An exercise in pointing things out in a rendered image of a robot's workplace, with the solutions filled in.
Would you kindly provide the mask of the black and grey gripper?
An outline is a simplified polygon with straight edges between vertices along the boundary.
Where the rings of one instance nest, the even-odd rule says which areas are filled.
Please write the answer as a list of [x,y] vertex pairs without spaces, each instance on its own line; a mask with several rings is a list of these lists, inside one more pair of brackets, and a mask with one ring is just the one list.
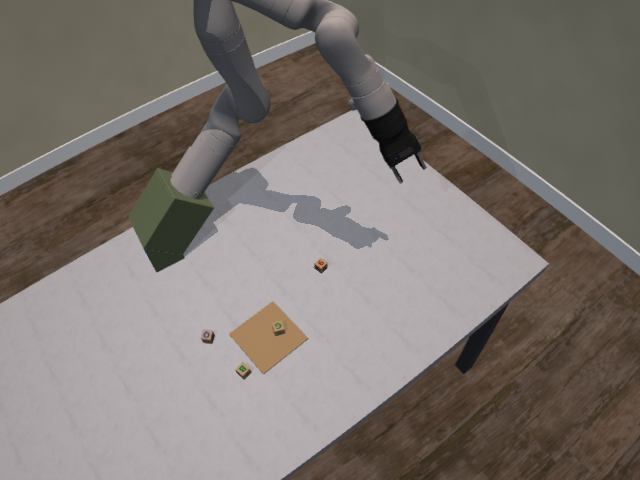
[[403,180],[395,165],[405,159],[415,154],[422,169],[426,169],[419,153],[422,151],[421,146],[416,136],[409,131],[398,99],[385,79],[375,91],[359,98],[349,99],[348,105],[352,111],[358,110],[361,120],[365,122],[372,137],[378,141],[381,154],[385,157],[390,169],[394,170],[400,184]]

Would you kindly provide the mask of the tan square mat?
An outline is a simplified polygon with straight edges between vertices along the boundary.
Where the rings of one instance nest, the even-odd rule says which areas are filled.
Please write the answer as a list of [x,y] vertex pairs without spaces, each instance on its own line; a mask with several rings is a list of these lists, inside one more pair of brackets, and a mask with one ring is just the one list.
[[[275,336],[272,323],[282,320],[285,334]],[[265,374],[308,337],[272,301],[229,335]]]

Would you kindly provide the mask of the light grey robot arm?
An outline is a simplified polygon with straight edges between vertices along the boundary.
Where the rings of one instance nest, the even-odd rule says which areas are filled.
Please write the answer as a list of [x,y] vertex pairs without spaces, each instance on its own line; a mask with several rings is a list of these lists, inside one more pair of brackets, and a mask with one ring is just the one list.
[[194,0],[196,34],[227,85],[212,107],[207,123],[188,148],[190,151],[186,151],[186,157],[183,156],[182,163],[180,161],[172,173],[173,187],[192,199],[201,198],[239,142],[239,118],[257,123],[270,109],[269,94],[256,71],[232,1],[287,28],[316,32],[320,54],[342,78],[351,97],[365,96],[384,81],[373,58],[364,54],[356,40],[357,18],[336,3],[328,0]]

